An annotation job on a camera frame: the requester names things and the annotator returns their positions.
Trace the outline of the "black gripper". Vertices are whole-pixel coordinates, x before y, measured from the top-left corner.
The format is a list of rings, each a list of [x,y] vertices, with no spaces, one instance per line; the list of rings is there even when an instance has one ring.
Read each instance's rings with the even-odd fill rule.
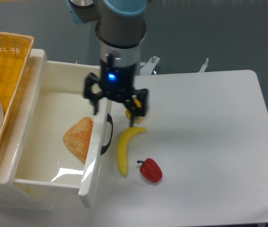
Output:
[[[89,73],[85,78],[83,97],[90,101],[94,107],[94,116],[99,111],[99,101],[102,98],[122,103],[130,112],[130,127],[133,127],[136,117],[137,105],[134,102],[136,96],[142,103],[138,110],[138,116],[144,117],[148,111],[148,93],[146,88],[134,88],[134,70],[136,64],[129,66],[117,66],[117,58],[110,53],[100,61],[100,77]]]

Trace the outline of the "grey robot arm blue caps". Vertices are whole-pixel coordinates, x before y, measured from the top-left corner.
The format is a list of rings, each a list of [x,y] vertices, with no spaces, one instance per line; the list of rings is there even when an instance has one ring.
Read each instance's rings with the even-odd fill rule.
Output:
[[[100,75],[85,78],[83,97],[98,113],[102,98],[122,103],[130,111],[130,125],[148,110],[148,89],[134,88],[140,74],[141,42],[146,34],[146,0],[68,0],[76,23],[96,21],[100,43]]]

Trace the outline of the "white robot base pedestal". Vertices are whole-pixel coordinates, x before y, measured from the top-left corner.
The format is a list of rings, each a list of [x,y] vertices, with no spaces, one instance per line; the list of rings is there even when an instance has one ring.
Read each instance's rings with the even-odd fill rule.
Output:
[[[142,33],[140,35],[140,42],[138,48],[138,54],[140,60],[141,57],[141,44],[145,39],[147,33],[147,25],[146,22],[143,20],[143,25],[142,25]],[[157,72],[155,70],[156,66],[160,62],[160,57],[153,55],[148,61],[143,61],[143,62],[138,62],[136,69],[135,69],[135,75],[140,76],[140,75],[156,75]]]

